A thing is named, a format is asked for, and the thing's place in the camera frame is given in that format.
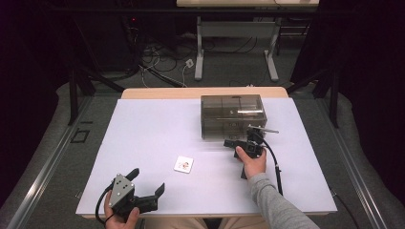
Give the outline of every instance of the desk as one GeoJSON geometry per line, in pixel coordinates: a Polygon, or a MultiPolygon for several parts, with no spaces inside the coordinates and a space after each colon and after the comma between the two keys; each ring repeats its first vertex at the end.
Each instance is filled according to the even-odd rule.
{"type": "MultiPolygon", "coordinates": [[[[203,94],[260,94],[269,129],[266,135],[282,170],[286,199],[307,214],[336,211],[328,185],[296,110],[283,88],[129,89],[117,102],[76,213],[95,216],[96,202],[117,173],[140,174],[133,180],[135,195],[152,195],[165,183],[159,210],[148,217],[221,218],[258,215],[247,182],[240,179],[242,163],[224,141],[201,135],[200,97],[203,94]],[[174,171],[178,156],[194,158],[190,174],[174,171]]],[[[276,182],[274,163],[267,173],[276,182]]]]}
{"type": "MultiPolygon", "coordinates": [[[[178,7],[187,8],[306,8],[316,9],[319,0],[177,0],[178,7]]],[[[273,22],[203,22],[197,17],[197,61],[195,79],[203,78],[203,37],[271,37],[265,50],[268,72],[272,81],[278,81],[273,51],[280,30],[281,18],[273,22]]]]}

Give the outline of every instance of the black cable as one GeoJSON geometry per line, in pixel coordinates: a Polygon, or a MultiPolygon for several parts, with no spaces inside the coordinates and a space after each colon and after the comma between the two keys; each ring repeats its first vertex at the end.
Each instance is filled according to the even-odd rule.
{"type": "MultiPolygon", "coordinates": [[[[173,51],[168,50],[168,49],[165,48],[164,46],[157,46],[157,45],[154,45],[153,47],[155,48],[155,52],[160,51],[160,50],[167,50],[167,51],[173,53],[173,51]]],[[[175,55],[170,54],[170,53],[160,54],[159,56],[160,56],[160,57],[162,57],[162,56],[170,57],[170,58],[172,58],[172,59],[174,59],[174,60],[183,60],[185,57],[187,57],[188,55],[190,55],[190,53],[193,51],[192,48],[187,47],[187,46],[185,46],[185,47],[188,48],[188,49],[190,50],[190,52],[189,52],[186,56],[184,56],[184,57],[176,57],[175,55]]]]}
{"type": "Polygon", "coordinates": [[[265,82],[267,74],[268,74],[268,69],[266,69],[266,72],[263,74],[262,80],[261,80],[260,82],[258,81],[257,78],[255,78],[255,80],[256,80],[255,86],[256,86],[256,87],[260,87],[260,86],[265,82]]]}
{"type": "Polygon", "coordinates": [[[266,147],[270,150],[271,155],[273,156],[273,160],[274,160],[274,166],[275,166],[275,170],[276,170],[276,177],[277,177],[277,188],[279,193],[281,194],[281,196],[283,195],[283,187],[281,184],[281,177],[280,177],[280,168],[276,159],[276,155],[273,153],[273,150],[271,150],[271,147],[267,144],[267,142],[257,133],[253,132],[254,135],[256,135],[257,137],[259,137],[259,139],[261,139],[266,147]]]}
{"type": "Polygon", "coordinates": [[[235,82],[235,83],[240,84],[241,86],[244,86],[244,83],[242,83],[242,82],[240,82],[240,81],[238,81],[238,80],[232,79],[232,80],[229,80],[229,85],[228,85],[229,87],[232,87],[232,86],[231,86],[231,83],[232,83],[232,82],[235,82]]]}
{"type": "Polygon", "coordinates": [[[211,43],[212,44],[212,47],[210,47],[210,48],[207,48],[205,45],[202,47],[205,51],[211,51],[211,50],[214,50],[215,49],[215,42],[214,41],[212,41],[212,40],[208,40],[208,39],[204,39],[204,41],[203,41],[205,44],[206,43],[211,43]]]}
{"type": "Polygon", "coordinates": [[[343,206],[345,207],[346,211],[349,213],[349,216],[351,216],[351,218],[352,218],[352,220],[353,220],[353,222],[354,222],[354,224],[355,224],[355,227],[356,227],[357,229],[360,228],[360,226],[358,225],[357,220],[355,219],[355,217],[354,217],[352,211],[349,209],[348,205],[346,205],[346,203],[343,201],[343,199],[342,199],[341,197],[339,197],[339,195],[337,195],[337,193],[334,192],[334,190],[333,190],[330,186],[329,186],[329,188],[330,188],[330,191],[332,192],[332,197],[333,197],[333,198],[334,198],[334,197],[337,197],[337,199],[339,199],[339,201],[343,204],[343,206]]]}
{"type": "MultiPolygon", "coordinates": [[[[245,47],[245,46],[247,45],[247,43],[249,43],[249,41],[250,41],[252,38],[253,38],[253,37],[250,37],[240,48],[238,48],[238,49],[235,50],[235,51],[230,51],[230,52],[227,52],[227,51],[206,51],[206,52],[209,52],[209,53],[237,53],[239,50],[241,50],[243,47],[245,47]]],[[[254,44],[253,47],[250,48],[250,50],[248,50],[247,52],[252,51],[252,50],[256,47],[256,43],[257,43],[257,37],[256,37],[255,44],[254,44]]]]}
{"type": "Polygon", "coordinates": [[[160,69],[156,68],[156,65],[154,65],[153,68],[154,68],[154,70],[156,70],[158,72],[163,72],[163,73],[171,72],[172,70],[175,70],[176,67],[178,66],[177,60],[174,59],[174,61],[175,61],[175,65],[172,68],[168,69],[168,70],[160,70],[160,69]]]}
{"type": "Polygon", "coordinates": [[[282,10],[283,9],[283,7],[276,0],[274,0],[274,3],[277,4],[277,6],[278,6],[277,10],[282,10]]]}
{"type": "Polygon", "coordinates": [[[191,52],[192,51],[196,51],[197,50],[197,48],[195,48],[195,47],[189,47],[189,46],[186,46],[186,45],[184,45],[184,44],[179,44],[179,46],[183,46],[183,47],[186,47],[187,49],[189,49],[191,52]]]}
{"type": "Polygon", "coordinates": [[[151,73],[152,75],[154,75],[155,77],[160,79],[161,81],[166,82],[166,83],[172,85],[175,88],[182,88],[183,87],[182,84],[180,84],[179,82],[177,82],[176,80],[174,80],[172,78],[169,78],[169,77],[164,76],[164,75],[162,75],[160,73],[157,73],[156,71],[151,70],[150,68],[145,68],[144,66],[141,66],[141,67],[143,68],[144,71],[148,71],[149,73],[151,73]]]}
{"type": "Polygon", "coordinates": [[[145,219],[140,219],[140,226],[139,228],[145,228],[145,219]]]}
{"type": "Polygon", "coordinates": [[[101,219],[100,215],[98,214],[98,210],[100,208],[101,201],[104,199],[104,196],[108,193],[108,191],[113,189],[113,183],[104,190],[104,192],[101,194],[100,198],[98,199],[98,202],[96,205],[96,219],[103,225],[105,225],[105,221],[101,219]]]}
{"type": "Polygon", "coordinates": [[[115,215],[115,213],[113,213],[110,217],[108,217],[107,219],[105,219],[104,225],[107,223],[108,219],[112,218],[114,215],[115,215]]]}
{"type": "Polygon", "coordinates": [[[153,55],[153,54],[144,54],[141,59],[142,59],[142,62],[145,62],[145,63],[149,64],[149,63],[152,63],[152,61],[154,60],[154,57],[156,57],[156,55],[153,55]],[[146,60],[144,59],[145,56],[151,57],[151,60],[146,61],[146,60]]]}
{"type": "MultiPolygon", "coordinates": [[[[127,74],[124,74],[124,75],[114,76],[114,77],[108,77],[108,76],[103,75],[103,77],[107,78],[108,80],[110,80],[112,82],[116,82],[116,81],[119,81],[119,80],[130,78],[130,77],[134,76],[134,74],[136,74],[136,73],[137,73],[136,70],[130,70],[127,74]]],[[[91,80],[93,80],[93,81],[100,82],[100,80],[98,80],[98,79],[96,79],[94,77],[91,77],[90,75],[89,75],[89,78],[91,80]]]]}

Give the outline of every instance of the hand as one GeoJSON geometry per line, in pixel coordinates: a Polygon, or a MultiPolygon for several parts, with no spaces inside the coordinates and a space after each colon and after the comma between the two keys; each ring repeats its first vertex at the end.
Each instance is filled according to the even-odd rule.
{"type": "Polygon", "coordinates": [[[113,209],[108,206],[108,203],[110,202],[110,197],[111,197],[112,191],[110,190],[107,193],[107,196],[105,197],[104,200],[104,213],[105,213],[105,218],[108,219],[105,223],[105,228],[106,229],[135,229],[135,225],[137,224],[138,218],[139,218],[139,208],[134,208],[131,213],[129,214],[128,220],[124,221],[122,217],[119,217],[117,215],[114,215],[113,209]]]}
{"type": "Polygon", "coordinates": [[[263,148],[262,155],[258,158],[250,158],[244,149],[242,149],[240,146],[236,147],[236,153],[239,156],[239,159],[244,163],[245,165],[245,174],[247,179],[250,179],[251,177],[260,174],[260,173],[265,173],[266,172],[266,149],[263,148]]]}

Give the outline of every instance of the wire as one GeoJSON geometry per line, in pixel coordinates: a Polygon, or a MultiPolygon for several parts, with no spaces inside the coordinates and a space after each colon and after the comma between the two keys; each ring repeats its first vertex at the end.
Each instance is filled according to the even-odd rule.
{"type": "Polygon", "coordinates": [[[158,73],[158,72],[156,72],[156,71],[154,71],[154,70],[152,70],[150,68],[145,68],[144,66],[141,66],[141,65],[139,65],[139,66],[142,68],[142,70],[144,72],[147,71],[147,72],[151,73],[152,75],[154,75],[158,79],[160,79],[163,82],[166,82],[166,83],[174,86],[175,88],[186,88],[187,87],[184,83],[181,83],[181,82],[177,81],[176,79],[173,79],[173,78],[168,77],[168,76],[166,76],[164,74],[158,73]]]}
{"type": "Polygon", "coordinates": [[[184,65],[184,68],[182,68],[182,73],[181,73],[181,75],[182,75],[182,85],[183,85],[183,87],[184,87],[184,82],[185,82],[185,76],[184,76],[184,71],[185,71],[185,68],[187,67],[187,65],[184,65]]]}
{"type": "Polygon", "coordinates": [[[153,55],[153,54],[147,55],[147,54],[144,54],[144,52],[143,52],[143,57],[142,57],[141,59],[142,59],[142,62],[143,62],[143,63],[148,63],[148,64],[149,64],[149,63],[151,63],[151,62],[153,61],[154,55],[153,55]],[[151,56],[151,60],[149,60],[149,61],[145,60],[145,56],[146,56],[146,57],[151,56]]]}
{"type": "Polygon", "coordinates": [[[106,78],[108,78],[110,81],[113,81],[113,82],[115,82],[115,81],[119,81],[119,80],[122,80],[122,79],[126,79],[126,78],[129,78],[129,77],[132,77],[134,74],[136,74],[137,73],[137,71],[136,70],[130,70],[127,74],[125,74],[125,75],[120,75],[120,76],[114,76],[114,77],[107,77],[107,76],[105,76],[105,75],[103,75],[104,77],[106,77],[106,78]]]}
{"type": "Polygon", "coordinates": [[[145,228],[145,219],[140,219],[140,226],[139,228],[145,228]]]}
{"type": "Polygon", "coordinates": [[[281,195],[283,195],[283,187],[281,185],[281,177],[280,177],[280,167],[278,165],[277,159],[276,159],[276,155],[273,153],[273,150],[271,150],[271,147],[267,144],[267,142],[257,133],[253,132],[254,135],[256,135],[257,137],[259,137],[259,139],[261,139],[266,147],[270,150],[271,155],[273,156],[273,160],[274,160],[274,166],[275,166],[275,170],[276,170],[276,176],[277,176],[277,188],[278,191],[281,195]]]}
{"type": "Polygon", "coordinates": [[[166,72],[166,73],[171,72],[172,70],[175,70],[176,67],[177,67],[177,60],[175,59],[174,61],[175,61],[175,65],[172,68],[168,69],[168,70],[160,70],[160,69],[156,68],[156,65],[153,68],[158,72],[166,72]]]}
{"type": "Polygon", "coordinates": [[[256,87],[260,87],[265,82],[267,74],[268,74],[268,68],[266,68],[266,72],[263,74],[262,80],[260,82],[258,81],[257,78],[255,78],[255,80],[256,80],[256,85],[255,86],[256,87]]]}
{"type": "Polygon", "coordinates": [[[145,83],[145,78],[144,77],[142,78],[142,83],[143,83],[143,86],[145,86],[145,88],[149,88],[145,83]]]}
{"type": "Polygon", "coordinates": [[[159,55],[159,53],[156,52],[156,51],[152,51],[152,52],[155,53],[158,58],[156,59],[156,58],[153,58],[153,56],[152,56],[151,62],[153,62],[153,64],[152,64],[151,66],[147,67],[147,68],[145,68],[145,67],[142,66],[142,68],[145,69],[145,70],[148,70],[148,69],[151,69],[151,68],[155,67],[155,66],[160,62],[160,55],[159,55]]]}
{"type": "Polygon", "coordinates": [[[277,6],[278,6],[277,10],[283,9],[283,7],[276,0],[274,0],[274,3],[277,4],[277,6]]]}
{"type": "Polygon", "coordinates": [[[232,80],[229,80],[229,87],[232,87],[232,86],[231,86],[231,83],[232,83],[232,82],[235,82],[235,83],[238,83],[238,84],[241,85],[241,86],[244,86],[244,83],[242,83],[242,82],[240,82],[240,81],[238,81],[238,80],[232,79],[232,80]]]}
{"type": "Polygon", "coordinates": [[[243,52],[239,52],[239,50],[241,50],[241,49],[243,49],[248,43],[249,43],[249,41],[252,39],[253,37],[250,37],[240,48],[238,48],[237,50],[235,50],[235,51],[230,51],[230,52],[227,52],[227,51],[210,51],[210,50],[208,50],[208,51],[206,51],[206,52],[209,52],[209,53],[247,53],[247,52],[250,52],[250,51],[252,51],[255,47],[256,47],[256,44],[257,44],[257,37],[255,38],[255,42],[254,42],[254,45],[253,45],[253,47],[252,48],[250,48],[249,50],[247,50],[247,51],[243,51],[243,52]]]}
{"type": "MultiPolygon", "coordinates": [[[[162,55],[162,54],[161,54],[160,56],[168,56],[168,57],[170,57],[170,58],[172,58],[172,59],[174,59],[174,60],[183,60],[183,59],[185,59],[187,56],[189,56],[193,51],[196,50],[196,48],[190,48],[190,47],[185,46],[185,45],[183,45],[183,44],[179,44],[179,46],[184,46],[184,47],[186,47],[187,49],[190,50],[190,52],[188,52],[185,56],[182,56],[182,57],[177,57],[177,56],[172,55],[172,54],[169,54],[169,53],[166,53],[165,55],[162,55]]],[[[154,45],[153,48],[155,48],[156,51],[167,50],[164,46],[157,46],[157,45],[154,45]]]]}
{"type": "Polygon", "coordinates": [[[100,198],[98,199],[97,205],[96,205],[96,219],[97,219],[97,221],[99,221],[103,225],[105,225],[105,221],[107,221],[107,220],[104,221],[104,220],[101,219],[101,217],[100,217],[100,215],[98,213],[98,210],[100,208],[101,201],[104,199],[104,196],[108,193],[108,191],[113,189],[114,180],[113,180],[113,182],[111,182],[111,184],[101,194],[100,198]]]}
{"type": "Polygon", "coordinates": [[[207,47],[204,45],[204,46],[203,46],[203,49],[204,49],[205,51],[211,51],[211,50],[215,49],[215,42],[214,42],[214,41],[208,40],[208,39],[204,39],[204,44],[206,44],[207,42],[211,43],[211,44],[212,44],[212,47],[207,48],[207,47]]]}
{"type": "Polygon", "coordinates": [[[104,224],[107,223],[108,219],[110,219],[111,217],[113,217],[116,213],[113,213],[110,217],[108,217],[107,219],[104,220],[104,224]]]}
{"type": "Polygon", "coordinates": [[[337,195],[337,193],[336,193],[330,186],[329,186],[329,188],[330,188],[330,191],[333,193],[332,197],[333,197],[333,198],[334,198],[334,197],[337,197],[337,199],[339,199],[339,201],[343,204],[343,206],[345,207],[346,211],[349,213],[349,216],[351,216],[351,218],[352,218],[352,220],[353,220],[353,222],[354,222],[354,224],[355,224],[355,227],[356,227],[356,228],[360,228],[360,226],[358,225],[357,220],[355,219],[355,217],[354,217],[352,211],[349,209],[348,205],[346,205],[346,203],[343,201],[343,199],[342,199],[341,197],[339,197],[339,195],[337,195]]]}
{"type": "Polygon", "coordinates": [[[187,49],[189,49],[191,52],[192,51],[196,51],[197,50],[197,48],[195,48],[195,47],[189,47],[189,46],[186,46],[186,45],[184,45],[184,44],[179,44],[179,46],[182,46],[182,47],[186,47],[187,49]]]}

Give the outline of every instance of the white tabletop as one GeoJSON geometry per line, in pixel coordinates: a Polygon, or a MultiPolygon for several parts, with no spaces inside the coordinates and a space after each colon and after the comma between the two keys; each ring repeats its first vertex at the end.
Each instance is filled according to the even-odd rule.
{"type": "MultiPolygon", "coordinates": [[[[307,214],[335,212],[325,178],[291,98],[262,98],[266,141],[282,170],[284,196],[307,214]]],[[[257,215],[242,163],[224,141],[205,141],[201,134],[199,99],[120,99],[100,146],[93,171],[76,213],[93,218],[96,202],[117,173],[140,174],[135,195],[153,195],[165,183],[159,210],[143,217],[228,217],[257,215]],[[190,174],[174,171],[178,156],[194,158],[190,174]]],[[[274,163],[267,173],[276,183],[274,163]]]]}
{"type": "Polygon", "coordinates": [[[314,7],[319,0],[177,0],[178,7],[314,7]]]}

